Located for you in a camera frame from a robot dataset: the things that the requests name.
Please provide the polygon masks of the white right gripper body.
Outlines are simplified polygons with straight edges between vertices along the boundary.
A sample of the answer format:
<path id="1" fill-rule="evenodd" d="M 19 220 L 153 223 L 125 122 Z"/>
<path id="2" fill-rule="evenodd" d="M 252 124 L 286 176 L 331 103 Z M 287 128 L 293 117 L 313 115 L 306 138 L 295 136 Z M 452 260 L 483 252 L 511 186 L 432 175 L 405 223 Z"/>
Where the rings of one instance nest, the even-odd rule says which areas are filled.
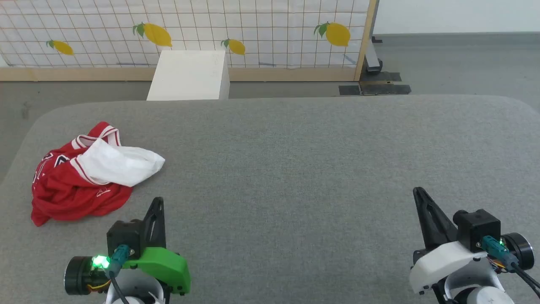
<path id="1" fill-rule="evenodd" d="M 409 284 L 415 293 L 436 295 L 505 295 L 500 274 L 516 274 L 530 288 L 535 281 L 527 271 L 535 264 L 529 241 L 519 233 L 482 237 L 472 250 L 459 241 L 430 252 L 415 252 Z"/>

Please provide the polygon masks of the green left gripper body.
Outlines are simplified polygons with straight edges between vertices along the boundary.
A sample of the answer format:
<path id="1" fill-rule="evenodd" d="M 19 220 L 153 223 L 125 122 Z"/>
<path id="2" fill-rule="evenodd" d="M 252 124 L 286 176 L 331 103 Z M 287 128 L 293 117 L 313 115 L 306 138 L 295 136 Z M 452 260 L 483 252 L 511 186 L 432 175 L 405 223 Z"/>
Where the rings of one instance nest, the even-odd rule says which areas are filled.
<path id="1" fill-rule="evenodd" d="M 191 275 L 187 261 L 163 247 L 147 247 L 136 258 L 135 250 L 118 247 L 110 256 L 75 256 L 65 268 L 64 289 L 70 296 L 106 293 L 120 287 L 120 275 L 141 271 L 163 287 L 165 295 L 190 291 Z"/>

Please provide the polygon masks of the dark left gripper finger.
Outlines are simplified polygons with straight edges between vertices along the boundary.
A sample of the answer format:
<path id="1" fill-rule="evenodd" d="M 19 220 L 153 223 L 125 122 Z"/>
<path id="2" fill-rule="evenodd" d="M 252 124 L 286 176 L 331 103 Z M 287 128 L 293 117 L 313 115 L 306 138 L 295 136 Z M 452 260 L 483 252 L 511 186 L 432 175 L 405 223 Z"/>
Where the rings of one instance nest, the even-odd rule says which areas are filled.
<path id="1" fill-rule="evenodd" d="M 153 245 L 154 220 L 155 220 L 154 204 L 152 201 L 149 209 L 147 210 L 145 217 L 143 218 L 143 223 L 144 223 L 143 238 L 145 239 L 146 247 L 156 247 L 155 245 Z"/>
<path id="2" fill-rule="evenodd" d="M 156 247 L 166 248 L 166 229 L 165 229 L 165 208 L 164 199 L 156 197 L 153 200 L 154 204 L 154 228 L 153 228 L 153 245 Z"/>

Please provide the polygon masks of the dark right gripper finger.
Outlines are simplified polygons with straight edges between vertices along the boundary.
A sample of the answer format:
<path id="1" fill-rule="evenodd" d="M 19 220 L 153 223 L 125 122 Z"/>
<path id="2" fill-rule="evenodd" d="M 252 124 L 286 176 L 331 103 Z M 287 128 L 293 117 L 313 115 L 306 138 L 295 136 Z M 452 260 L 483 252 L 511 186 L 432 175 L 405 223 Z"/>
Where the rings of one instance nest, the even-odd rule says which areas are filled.
<path id="1" fill-rule="evenodd" d="M 449 217 L 438 206 L 438 226 L 443 235 L 442 244 L 454 242 L 457 240 L 457 227 L 452 223 Z"/>
<path id="2" fill-rule="evenodd" d="M 443 241 L 439 230 L 439 207 L 422 187 L 413 188 L 418 219 L 426 250 L 434 250 Z"/>

